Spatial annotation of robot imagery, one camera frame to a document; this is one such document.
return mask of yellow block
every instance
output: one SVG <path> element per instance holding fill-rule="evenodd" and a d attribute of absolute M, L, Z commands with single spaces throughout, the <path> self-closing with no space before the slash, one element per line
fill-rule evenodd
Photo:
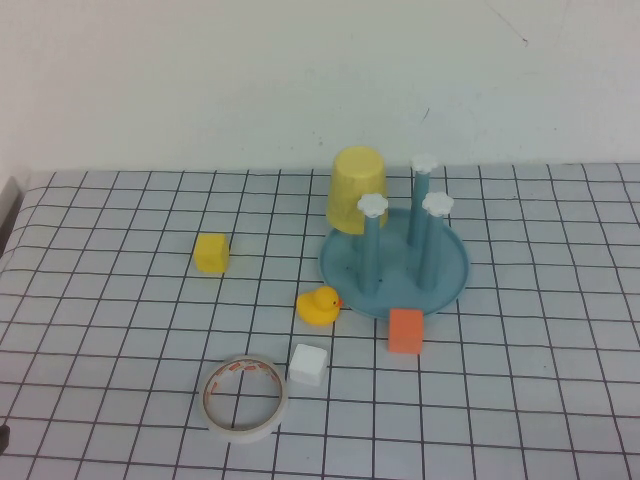
<path fill-rule="evenodd" d="M 229 266 L 229 244 L 223 233 L 201 233 L 193 252 L 196 267 L 205 273 L 224 273 Z"/>
<path fill-rule="evenodd" d="M 358 210 L 358 200 L 365 193 L 387 196 L 384 159 L 373 148 L 349 147 L 333 162 L 327 219 L 333 228 L 352 235 L 364 233 L 364 214 Z M 387 213 L 380 226 L 387 222 Z"/>

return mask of foam block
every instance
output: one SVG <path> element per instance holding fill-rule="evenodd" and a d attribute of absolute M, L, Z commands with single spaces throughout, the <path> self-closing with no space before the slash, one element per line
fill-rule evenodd
<path fill-rule="evenodd" d="M 299 343 L 289 364 L 289 379 L 319 387 L 327 372 L 328 361 L 326 350 Z"/>
<path fill-rule="evenodd" d="M 392 308 L 389 316 L 389 351 L 420 355 L 423 318 L 421 310 Z"/>
<path fill-rule="evenodd" d="M 223 233 L 201 233 L 193 252 L 196 268 L 205 273 L 224 273 L 229 265 L 229 244 Z"/>

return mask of yellow cup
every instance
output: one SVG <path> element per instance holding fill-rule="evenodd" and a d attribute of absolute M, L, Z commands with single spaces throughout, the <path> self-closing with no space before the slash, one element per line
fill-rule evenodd
<path fill-rule="evenodd" d="M 344 233 L 362 235 L 364 214 L 357 204 L 365 193 L 387 196 L 387 178 L 382 155 L 370 147 L 349 147 L 333 161 L 327 218 L 331 226 Z M 380 226 L 387 213 L 380 218 Z"/>

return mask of yellow cube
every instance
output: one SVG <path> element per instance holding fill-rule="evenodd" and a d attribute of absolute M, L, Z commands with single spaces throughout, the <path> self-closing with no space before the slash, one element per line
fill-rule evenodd
<path fill-rule="evenodd" d="M 229 266 L 229 244 L 223 233 L 201 233 L 193 252 L 196 267 L 205 273 L 224 273 Z"/>

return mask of blue round base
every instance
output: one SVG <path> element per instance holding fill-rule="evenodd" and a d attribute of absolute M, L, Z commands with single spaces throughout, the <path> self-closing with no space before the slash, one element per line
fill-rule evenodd
<path fill-rule="evenodd" d="M 380 285 L 373 296 L 363 295 L 358 288 L 359 237 L 335 229 L 327 235 L 320 252 L 320 275 L 356 312 L 389 318 L 392 308 L 411 308 L 429 315 L 446 307 L 464 290 L 469 257 L 460 238 L 446 225 L 438 285 L 430 292 L 418 288 L 415 279 L 420 249 L 407 245 L 409 213 L 406 209 L 389 209 L 389 220 L 380 230 Z"/>

